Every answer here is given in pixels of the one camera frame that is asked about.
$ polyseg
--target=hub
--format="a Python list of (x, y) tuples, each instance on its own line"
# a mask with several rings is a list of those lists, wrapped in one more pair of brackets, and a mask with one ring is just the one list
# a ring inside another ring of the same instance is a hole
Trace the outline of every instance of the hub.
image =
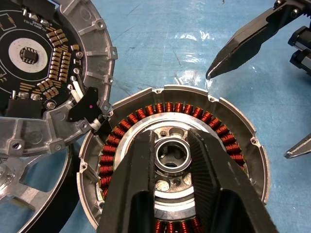
[(109, 135), (90, 133), (80, 152), (80, 199), (94, 228), (109, 195), (114, 170), (140, 133), (155, 133), (156, 224), (196, 224), (188, 130), (197, 129), (217, 138), (224, 151), (252, 179), (259, 198), (268, 196), (266, 154), (255, 129), (233, 105), (187, 86), (146, 89), (113, 105)]

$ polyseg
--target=circuit board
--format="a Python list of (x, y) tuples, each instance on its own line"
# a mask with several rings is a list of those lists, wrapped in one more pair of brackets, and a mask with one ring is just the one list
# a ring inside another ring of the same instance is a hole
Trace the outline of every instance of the circuit board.
[(0, 112), (9, 99), (39, 101), (42, 112), (61, 105), (70, 96), (73, 70), (82, 67), (74, 36), (8, 0), (0, 9)]

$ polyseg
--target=copper coil winding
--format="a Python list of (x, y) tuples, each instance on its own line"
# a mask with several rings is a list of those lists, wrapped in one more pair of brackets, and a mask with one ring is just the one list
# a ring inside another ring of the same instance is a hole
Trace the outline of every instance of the copper coil winding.
[(100, 166), (99, 167), (99, 175), (102, 176), (102, 175), (107, 175), (107, 174), (110, 174), (113, 172), (113, 166)]
[(197, 218), (194, 218), (192, 220), (192, 224), (193, 224), (193, 228), (194, 228), (195, 233), (203, 233), (202, 225)]
[(191, 115), (192, 111), (193, 111), (193, 106), (190, 104), (186, 104), (186, 106), (184, 108), (184, 114)]
[(195, 108), (193, 113), (192, 113), (192, 116), (195, 118), (200, 118), (202, 115), (202, 112), (203, 112), (202, 108)]
[(101, 189), (105, 188), (110, 184), (112, 176), (105, 176), (99, 180), (99, 186)]
[(212, 113), (206, 111), (200, 120), (207, 124), (212, 119), (212, 116), (213, 116)]
[(148, 116), (153, 115), (155, 113), (155, 109), (152, 105), (149, 105), (145, 108), (146, 114)]
[(239, 144), (233, 143), (228, 146), (225, 146), (225, 149), (227, 150), (227, 153), (232, 153), (232, 152), (240, 152), (241, 148)]
[(183, 106), (184, 106), (184, 104), (182, 104), (182, 103), (176, 103), (175, 107), (174, 107), (174, 112), (182, 113), (183, 112)]
[(117, 138), (114, 135), (109, 135), (108, 138), (106, 139), (107, 143), (110, 143), (112, 145), (118, 145), (120, 143), (121, 139)]
[(234, 143), (236, 141), (236, 138), (231, 133), (226, 134), (225, 136), (221, 137), (220, 139), (222, 140), (223, 144)]
[(103, 154), (100, 158), (100, 164), (112, 164), (114, 161), (113, 155)]
[(104, 145), (102, 153), (116, 153), (117, 148), (112, 145)]
[(104, 188), (103, 189), (103, 195), (104, 195), (104, 197), (107, 197), (107, 195), (108, 195), (108, 188)]
[(222, 122), (215, 117), (213, 120), (210, 121), (210, 123), (208, 124), (213, 130), (217, 129), (218, 126), (221, 124)]
[(142, 108), (136, 111), (136, 115), (139, 120), (142, 120), (147, 117), (147, 115), (144, 113), (144, 110)]
[(137, 122), (139, 122), (138, 118), (135, 116), (134, 113), (131, 113), (130, 115), (127, 116), (127, 119), (132, 123), (132, 124), (136, 124)]
[(189, 228), (186, 222), (181, 222), (180, 224), (180, 233), (190, 233)]
[(125, 135), (125, 131), (117, 126), (113, 128), (112, 133), (118, 137), (123, 137)]
[(155, 112), (156, 113), (164, 113), (164, 107), (162, 103), (157, 103), (155, 105)]
[(122, 128), (124, 128), (126, 131), (128, 131), (131, 127), (132, 127), (132, 125), (130, 124), (130, 122), (128, 122), (127, 120), (122, 120), (122, 121), (120, 121), (120, 123), (119, 123), (119, 125), (122, 127)]
[(175, 233), (175, 227), (172, 222), (167, 223), (166, 233)]
[(165, 112), (172, 112), (173, 111), (173, 103), (172, 102), (168, 102), (165, 103)]
[(162, 223), (155, 221), (155, 233), (162, 233)]
[(244, 163), (244, 156), (242, 154), (232, 154), (230, 157), (238, 164)]
[(217, 130), (216, 130), (216, 133), (218, 135), (222, 135), (222, 134), (225, 134), (225, 133), (228, 133), (229, 132), (229, 129), (227, 128), (226, 125), (222, 125), (221, 127), (219, 127)]

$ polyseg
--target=screw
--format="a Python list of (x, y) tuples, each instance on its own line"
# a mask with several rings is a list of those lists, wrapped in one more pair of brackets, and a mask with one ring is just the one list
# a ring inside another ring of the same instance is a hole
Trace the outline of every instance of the screw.
[(76, 57), (78, 58), (78, 59), (81, 59), (81, 58), (83, 58), (83, 53), (82, 52), (76, 52)]
[(54, 102), (48, 102), (47, 103), (47, 108), (48, 109), (54, 109), (56, 107), (56, 104)]
[(69, 91), (72, 91), (72, 90), (73, 90), (73, 86), (72, 86), (71, 84), (69, 84), (69, 85), (67, 86), (67, 89), (68, 89)]
[(73, 69), (73, 73), (80, 74), (80, 70), (78, 68)]
[(58, 145), (58, 144), (55, 145), (55, 147), (54, 147), (55, 150), (60, 150), (61, 148), (62, 148), (62, 146), (61, 146), (61, 145)]
[(74, 81), (76, 81), (77, 79), (76, 79), (76, 77), (71, 76), (71, 77), (70, 77), (70, 80), (71, 80), (72, 82), (74, 82)]
[(39, 94), (31, 94), (30, 98), (32, 100), (40, 100), (40, 95)]
[(278, 8), (281, 4), (282, 4), (282, 1), (281, 1), (281, 0), (277, 0), (277, 1), (274, 3), (274, 7), (275, 7), (275, 8)]
[(21, 98), (21, 99), (28, 99), (29, 98), (29, 93), (20, 91), (18, 93), (18, 97)]
[(298, 14), (299, 14), (298, 9), (294, 9), (294, 10), (291, 12), (291, 17), (292, 17), (292, 18), (296, 18), (296, 17), (298, 16)]
[(50, 26), (50, 23), (48, 21), (44, 20), (44, 19), (40, 20), (40, 23), (43, 24), (46, 27)]

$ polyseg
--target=microchip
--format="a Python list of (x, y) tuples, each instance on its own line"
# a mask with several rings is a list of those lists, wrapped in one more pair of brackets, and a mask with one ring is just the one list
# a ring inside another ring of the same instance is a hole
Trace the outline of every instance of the microchip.
[(36, 63), (39, 59), (37, 51), (29, 47), (23, 48), (20, 51), (19, 55), (23, 62), (32, 65)]

